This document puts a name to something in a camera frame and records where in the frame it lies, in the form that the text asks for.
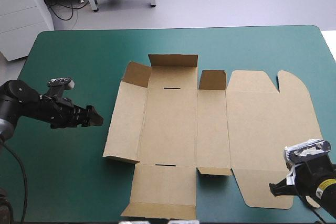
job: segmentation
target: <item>gray floor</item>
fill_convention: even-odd
[[[70,14],[63,7],[57,12],[64,18]],[[336,30],[336,0],[157,0],[155,8],[149,0],[106,0],[97,13],[87,5],[70,21],[53,20],[56,30],[303,24]],[[6,62],[0,55],[0,84],[17,78],[24,61]]]

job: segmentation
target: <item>yellow label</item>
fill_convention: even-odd
[[[323,181],[319,187],[316,189],[316,197],[318,197],[319,199],[322,199],[322,194],[324,192],[324,190],[330,186],[336,184],[336,179],[327,179],[325,181]]]
[[[336,184],[336,179],[327,179],[325,181],[323,181],[320,185],[319,188],[324,191],[328,186],[332,185],[332,184]]]

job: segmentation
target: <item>drawer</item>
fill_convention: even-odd
[[[41,22],[1,33],[0,52],[8,61],[28,56],[37,35],[47,30],[46,23]]]
[[[35,7],[34,0],[0,0],[0,16]]]
[[[38,7],[0,16],[0,33],[43,22]]]

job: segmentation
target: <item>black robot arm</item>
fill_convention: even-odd
[[[53,129],[103,124],[93,106],[84,109],[69,98],[62,98],[64,90],[74,88],[71,78],[51,79],[47,85],[49,90],[45,94],[20,80],[7,81],[0,87],[0,138],[7,140],[13,136],[22,115],[50,123]]]

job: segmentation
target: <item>cardboard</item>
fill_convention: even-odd
[[[288,209],[292,196],[274,197],[268,183],[288,174],[285,146],[322,138],[306,86],[278,72],[279,91],[265,72],[234,71],[228,84],[231,165],[247,205]]]
[[[149,55],[120,83],[104,157],[136,163],[122,216],[196,219],[196,168],[231,175],[226,75],[203,71],[197,55]]]
[[[305,85],[278,73],[279,90],[262,71],[204,70],[197,55],[149,55],[129,63],[119,86],[104,157],[135,163],[122,216],[196,218],[196,168],[231,175],[247,205],[292,206],[269,183],[285,178],[283,148],[321,138]]]

